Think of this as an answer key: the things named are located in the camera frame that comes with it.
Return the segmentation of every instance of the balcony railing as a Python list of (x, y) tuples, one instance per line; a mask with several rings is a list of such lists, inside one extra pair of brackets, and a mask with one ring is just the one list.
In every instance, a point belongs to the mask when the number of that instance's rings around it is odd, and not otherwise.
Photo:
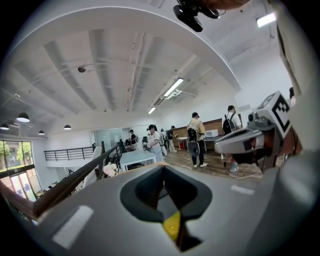
[(76, 159), (90, 159), (94, 153), (92, 146), (44, 151), (46, 161), (70, 161)]

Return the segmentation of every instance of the yellow part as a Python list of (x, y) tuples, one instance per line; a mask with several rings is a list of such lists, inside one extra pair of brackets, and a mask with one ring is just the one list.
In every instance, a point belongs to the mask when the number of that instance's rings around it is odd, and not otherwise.
[(169, 237), (175, 241), (178, 238), (180, 229), (180, 211), (177, 211), (174, 215), (167, 218), (163, 222), (163, 228)]

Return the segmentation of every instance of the floor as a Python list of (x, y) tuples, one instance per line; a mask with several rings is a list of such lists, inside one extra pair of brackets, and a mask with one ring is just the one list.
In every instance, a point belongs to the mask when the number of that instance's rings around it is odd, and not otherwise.
[(179, 167), (183, 166), (188, 169), (194, 170), (195, 172), (202, 172), (221, 177), (260, 180), (263, 176), (262, 172), (255, 164), (240, 164), (238, 166), (239, 171), (231, 173), (228, 171), (231, 164), (227, 161), (225, 168), (224, 160), (221, 160), (221, 155), (213, 151), (208, 151), (204, 155), (204, 162), (208, 164), (206, 167), (194, 168), (190, 153), (187, 150), (176, 150), (177, 153), (168, 153), (168, 155), (164, 159), (166, 163)]

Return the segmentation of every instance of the tree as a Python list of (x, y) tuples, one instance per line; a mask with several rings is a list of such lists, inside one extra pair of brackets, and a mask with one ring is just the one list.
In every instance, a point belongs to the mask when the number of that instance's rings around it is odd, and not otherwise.
[(0, 141), (0, 157), (10, 155), (10, 148), (5, 141)]
[(17, 150), (16, 159), (23, 160), (25, 158), (25, 160), (29, 160), (31, 153), (31, 143), (22, 142)]

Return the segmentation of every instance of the beige jacket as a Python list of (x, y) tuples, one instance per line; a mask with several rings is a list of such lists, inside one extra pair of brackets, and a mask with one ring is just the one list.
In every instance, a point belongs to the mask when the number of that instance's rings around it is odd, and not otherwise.
[(189, 127), (196, 128), (196, 130), (199, 134), (199, 141), (204, 139), (204, 134), (206, 132), (206, 129), (205, 129), (204, 124), (199, 119), (192, 118), (186, 129), (188, 130)]

